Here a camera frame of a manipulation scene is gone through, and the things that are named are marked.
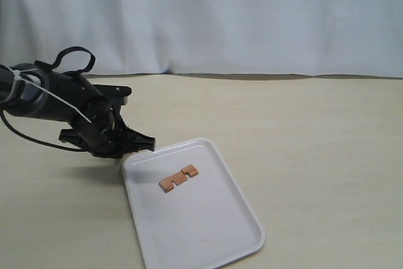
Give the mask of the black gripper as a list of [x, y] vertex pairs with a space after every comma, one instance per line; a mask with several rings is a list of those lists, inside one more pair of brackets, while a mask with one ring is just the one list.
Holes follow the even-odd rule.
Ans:
[[73, 118], [69, 129], [60, 131], [59, 140], [70, 143], [100, 158], [121, 158], [132, 151], [155, 151], [156, 138], [128, 128], [120, 115], [119, 104], [102, 95], [82, 76], [79, 103], [83, 116]]

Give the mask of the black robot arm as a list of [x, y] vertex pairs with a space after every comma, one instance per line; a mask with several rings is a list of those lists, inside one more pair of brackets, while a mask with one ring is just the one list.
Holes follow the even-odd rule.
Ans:
[[[94, 157], [119, 159], [142, 150], [153, 151], [156, 140], [126, 126], [120, 109], [132, 90], [128, 86], [92, 84], [80, 72], [58, 73], [34, 64], [1, 66], [1, 120], [28, 141]], [[61, 145], [29, 137], [5, 115], [64, 122]]]

